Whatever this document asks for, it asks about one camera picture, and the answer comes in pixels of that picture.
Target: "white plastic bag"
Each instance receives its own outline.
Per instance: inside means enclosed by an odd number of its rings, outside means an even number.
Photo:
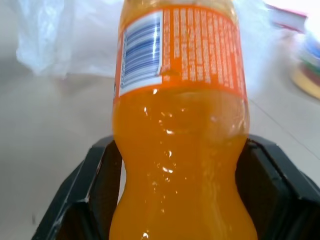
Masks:
[[[19,62],[36,75],[113,77],[123,0],[10,0]]]

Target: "bottle label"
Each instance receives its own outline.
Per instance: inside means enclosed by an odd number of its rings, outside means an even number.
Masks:
[[[217,10],[156,9],[119,34],[114,101],[148,89],[204,87],[247,100],[240,33]]]

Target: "floor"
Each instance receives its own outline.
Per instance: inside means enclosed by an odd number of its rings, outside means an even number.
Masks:
[[[114,83],[78,75],[62,86],[34,77],[15,59],[15,15],[0,3],[0,16],[0,239],[27,240],[60,183],[111,134]],[[252,34],[242,33],[251,133],[276,142],[320,184],[320,102],[279,67],[274,41],[255,33],[255,44]]]

